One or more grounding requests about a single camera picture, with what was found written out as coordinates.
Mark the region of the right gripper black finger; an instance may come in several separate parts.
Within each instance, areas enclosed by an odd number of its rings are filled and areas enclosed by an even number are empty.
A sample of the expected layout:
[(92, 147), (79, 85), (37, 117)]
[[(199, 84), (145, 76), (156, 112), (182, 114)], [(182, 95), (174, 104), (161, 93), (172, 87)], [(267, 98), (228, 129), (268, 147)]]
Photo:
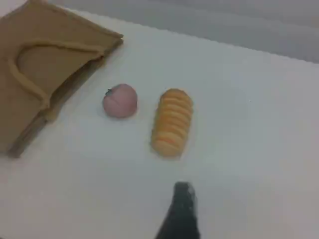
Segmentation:
[(170, 207), (155, 239), (200, 239), (197, 200), (191, 183), (175, 183)]

